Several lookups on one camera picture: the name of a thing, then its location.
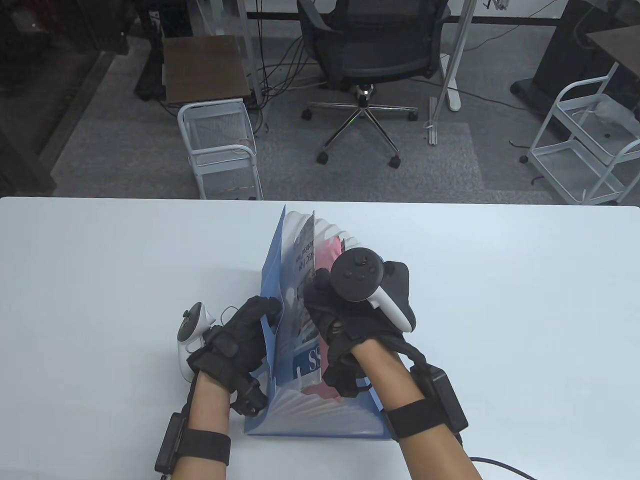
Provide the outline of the person's left hand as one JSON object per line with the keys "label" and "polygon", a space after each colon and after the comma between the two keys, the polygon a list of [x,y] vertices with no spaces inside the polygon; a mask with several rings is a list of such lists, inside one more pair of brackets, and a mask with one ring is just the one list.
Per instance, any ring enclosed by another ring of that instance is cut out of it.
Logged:
{"label": "person's left hand", "polygon": [[262,319],[272,327],[281,317],[282,304],[275,297],[249,298],[222,326],[211,327],[204,345],[187,357],[195,377],[204,374],[230,394],[231,407],[240,415],[255,418],[266,407],[267,397],[253,372],[266,357]]}

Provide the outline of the person's right hand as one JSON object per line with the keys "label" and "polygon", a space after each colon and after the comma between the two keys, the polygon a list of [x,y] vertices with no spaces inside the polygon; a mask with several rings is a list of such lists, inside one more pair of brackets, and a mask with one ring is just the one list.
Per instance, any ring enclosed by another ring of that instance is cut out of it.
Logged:
{"label": "person's right hand", "polygon": [[330,272],[318,269],[304,290],[304,306],[327,344],[324,382],[342,397],[357,396],[368,378],[386,410],[425,398],[398,357],[402,332],[368,301],[349,302],[333,289]]}

